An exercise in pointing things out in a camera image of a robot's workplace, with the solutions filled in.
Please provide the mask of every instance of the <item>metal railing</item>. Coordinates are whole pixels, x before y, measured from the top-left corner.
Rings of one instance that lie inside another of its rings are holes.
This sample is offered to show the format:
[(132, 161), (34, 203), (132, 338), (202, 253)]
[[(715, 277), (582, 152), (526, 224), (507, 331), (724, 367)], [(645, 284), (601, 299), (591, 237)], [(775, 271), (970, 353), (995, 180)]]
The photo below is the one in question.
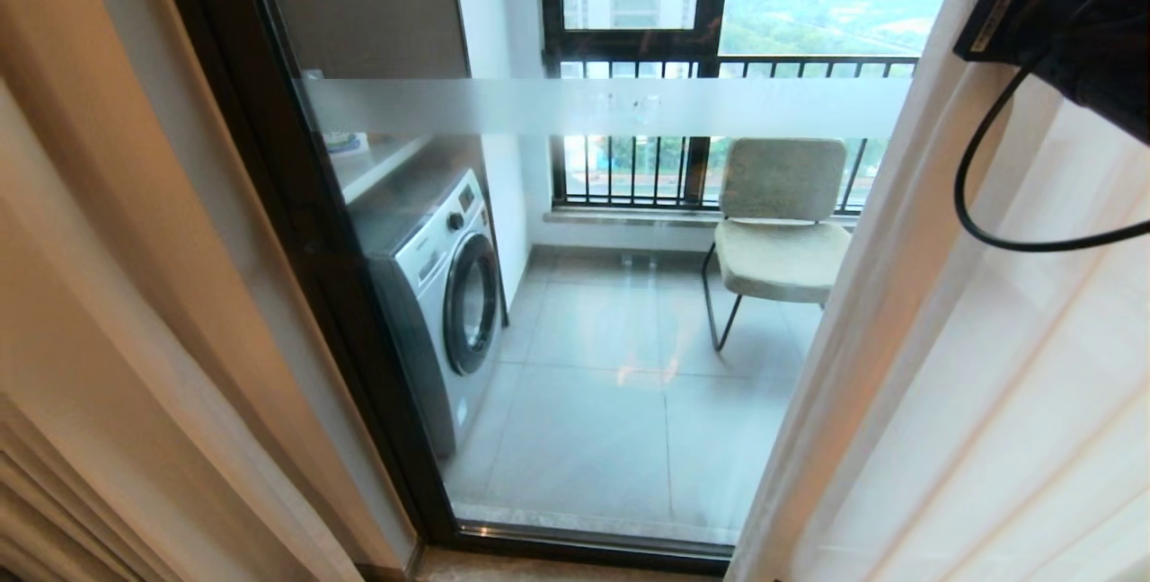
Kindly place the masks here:
[[(707, 60), (581, 60), (560, 63), (560, 76), (667, 78), (895, 78), (913, 77), (913, 56), (719, 56)], [(848, 140), (848, 171), (836, 214), (862, 209), (887, 140)], [(718, 209), (726, 137), (558, 137), (553, 169), (558, 206)]]

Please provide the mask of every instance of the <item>black cable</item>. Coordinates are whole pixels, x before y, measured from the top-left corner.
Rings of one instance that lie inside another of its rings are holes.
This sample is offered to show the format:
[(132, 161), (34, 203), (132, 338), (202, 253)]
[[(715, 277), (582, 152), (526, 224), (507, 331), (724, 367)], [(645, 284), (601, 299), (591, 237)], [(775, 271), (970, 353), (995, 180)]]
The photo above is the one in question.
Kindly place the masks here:
[(1022, 79), (1026, 79), (1032, 71), (1037, 68), (1038, 63), (1042, 62), (1048, 54), (1050, 54), (1050, 51), (1053, 49), (1053, 43), (1058, 38), (1064, 37), (1064, 35), (1071, 33), (1073, 26), (1082, 21), (1082, 18), (1084, 18), (1090, 10), (1094, 9), (1094, 6), (1098, 5), (1101, 1), (1102, 0), (1086, 0), (1076, 10), (1074, 10), (1074, 14), (1071, 15), (1061, 32), (1052, 35), (1050, 41), (1048, 41), (1037, 54), (1027, 59), (1026, 62), (1019, 67), (1018, 72), (1014, 74), (1014, 77), (1012, 77), (1010, 83), (1006, 84), (1006, 87), (1003, 89), (1002, 94), (998, 95), (998, 99), (995, 99), (995, 104), (991, 105), (989, 110), (987, 110), (987, 114), (983, 116), (979, 128), (974, 131), (974, 136), (971, 137), (971, 143), (966, 145), (963, 159), (958, 163), (958, 173), (954, 174), (954, 213), (958, 215), (958, 222), (963, 224), (963, 228), (966, 229), (971, 236), (982, 243), (986, 243), (987, 245), (1014, 252), (1068, 252), (1073, 250), (1086, 250), (1088, 247), (1110, 245), (1112, 243), (1150, 233), (1150, 221), (1143, 221), (1126, 228), (1119, 228), (1117, 230), (1110, 230), (1109, 232), (1080, 238), (1025, 243), (999, 238), (987, 232), (979, 227), (973, 219), (971, 219), (971, 213), (966, 208), (966, 176), (969, 173), (971, 162), (974, 160), (974, 153), (979, 151), (979, 145), (982, 144), (982, 137), (987, 136), (987, 132), (995, 123), (998, 114), (1002, 113), (1003, 108), (1006, 107), (1006, 104), (1010, 102), (1012, 97), (1014, 97), (1014, 92), (1018, 91), (1018, 87), (1022, 84)]

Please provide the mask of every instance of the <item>chair seat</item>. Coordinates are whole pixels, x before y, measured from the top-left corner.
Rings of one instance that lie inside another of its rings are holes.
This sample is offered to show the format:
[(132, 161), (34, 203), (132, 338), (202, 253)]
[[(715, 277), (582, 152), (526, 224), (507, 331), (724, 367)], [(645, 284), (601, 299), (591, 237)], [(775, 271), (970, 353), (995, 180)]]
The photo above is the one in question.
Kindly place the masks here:
[(851, 235), (831, 223), (781, 225), (722, 221), (715, 252), (722, 283), (736, 294), (823, 304)]

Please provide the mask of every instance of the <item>front-loading washing machine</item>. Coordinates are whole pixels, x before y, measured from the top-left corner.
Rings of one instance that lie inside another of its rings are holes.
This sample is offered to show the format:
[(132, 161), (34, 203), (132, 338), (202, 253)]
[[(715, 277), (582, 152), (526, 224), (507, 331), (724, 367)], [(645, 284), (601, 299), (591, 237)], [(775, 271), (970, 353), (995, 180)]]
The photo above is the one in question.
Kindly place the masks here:
[(353, 210), (431, 446), (459, 450), (491, 380), (503, 324), (491, 217), (471, 169), (408, 171)]

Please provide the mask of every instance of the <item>window sill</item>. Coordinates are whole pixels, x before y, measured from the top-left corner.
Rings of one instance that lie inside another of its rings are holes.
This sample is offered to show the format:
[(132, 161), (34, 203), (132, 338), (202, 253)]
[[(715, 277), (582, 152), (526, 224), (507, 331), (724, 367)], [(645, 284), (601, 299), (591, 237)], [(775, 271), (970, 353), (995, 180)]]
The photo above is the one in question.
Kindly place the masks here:
[[(545, 223), (574, 223), (585, 225), (638, 225), (661, 228), (714, 228), (722, 221), (719, 212), (659, 212), (644, 209), (588, 209), (583, 207), (555, 207), (543, 214)], [(858, 216), (835, 215), (831, 223), (853, 232)]]

